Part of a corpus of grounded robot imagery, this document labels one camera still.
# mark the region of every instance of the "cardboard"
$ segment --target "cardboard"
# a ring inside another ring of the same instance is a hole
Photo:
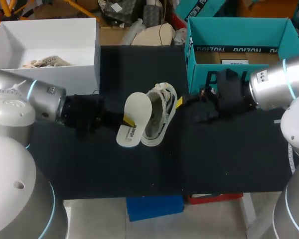
[[[190,17],[214,16],[225,0],[182,0],[177,6],[176,14],[186,22]]]
[[[238,0],[240,17],[293,17],[298,0]]]
[[[100,88],[98,34],[93,18],[2,22],[0,69],[64,87],[68,95],[92,94]],[[52,55],[74,66],[22,68]]]
[[[251,72],[297,55],[299,37],[286,18],[192,17],[187,25],[185,60],[191,94],[205,86],[213,72],[230,68],[239,75],[247,72],[249,79]],[[224,59],[249,64],[221,64]]]
[[[101,46],[118,46],[129,28],[121,27],[101,27],[100,28],[100,45]]]
[[[197,64],[222,64],[223,60],[247,60],[249,64],[274,64],[279,61],[277,53],[226,53],[195,51]]]

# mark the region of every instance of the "white sneaker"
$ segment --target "white sneaker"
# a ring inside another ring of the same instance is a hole
[[[177,105],[177,93],[169,83],[156,84],[147,93],[152,104],[152,115],[149,120],[141,142],[146,146],[159,145],[164,136],[169,122],[172,120]]]
[[[42,60],[32,60],[23,65],[23,68],[40,68],[40,67],[57,67],[57,66],[73,66],[69,62],[63,60],[58,56],[48,56]]]

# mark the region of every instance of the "shoe sole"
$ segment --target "shoe sole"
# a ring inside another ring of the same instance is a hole
[[[137,146],[151,116],[152,106],[149,97],[141,92],[131,94],[124,106],[124,114],[134,121],[135,127],[121,125],[116,142],[126,148]]]
[[[150,140],[150,139],[146,139],[146,138],[144,138],[142,136],[142,138],[141,138],[142,144],[144,144],[144,145],[146,145],[148,147],[157,146],[157,145],[159,145],[163,141],[165,133],[166,133],[166,130],[168,128],[168,125],[171,122],[171,120],[173,119],[173,117],[175,115],[175,112],[176,112],[176,105],[177,105],[177,100],[178,100],[176,90],[169,83],[160,83],[160,85],[162,87],[164,87],[165,84],[168,84],[168,87],[166,89],[169,90],[171,92],[171,94],[175,96],[173,108],[172,108],[172,110],[171,110],[171,112],[170,112],[170,114],[168,116],[167,123],[165,124],[165,126],[164,126],[162,132],[160,133],[160,135],[158,136],[158,138]]]

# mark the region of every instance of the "black table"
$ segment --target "black table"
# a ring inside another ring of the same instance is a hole
[[[101,48],[100,92],[109,110],[121,112],[131,93],[160,82],[188,93],[182,46]],[[30,152],[62,199],[283,190],[292,175],[288,144],[274,124],[283,111],[193,124],[210,107],[177,112],[157,147],[122,148],[106,128],[79,142],[73,129],[37,123]]]

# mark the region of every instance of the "metal frame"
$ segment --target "metal frame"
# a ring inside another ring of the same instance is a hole
[[[246,224],[247,239],[261,239],[266,231],[273,224],[273,213],[279,195],[270,198],[266,205],[262,208],[259,215],[256,216],[254,204],[250,193],[244,193],[240,200]]]
[[[92,13],[90,13],[86,9],[82,8],[80,5],[76,4],[72,0],[64,0],[64,1],[68,4],[70,4],[72,7],[78,9],[82,13],[86,14],[87,16],[95,18],[97,22],[100,21],[100,19],[98,17],[94,16]],[[18,12],[22,11],[24,8],[31,5],[33,2],[34,2],[34,0],[28,0],[28,2],[25,5],[23,5],[22,7],[20,7],[18,10],[14,11],[13,13],[18,13]],[[10,17],[12,15],[12,10],[15,7],[16,0],[11,0],[9,4],[6,2],[6,0],[0,0],[0,4],[3,9],[4,15],[6,17]],[[28,20],[28,18],[21,16],[19,18],[19,20]]]

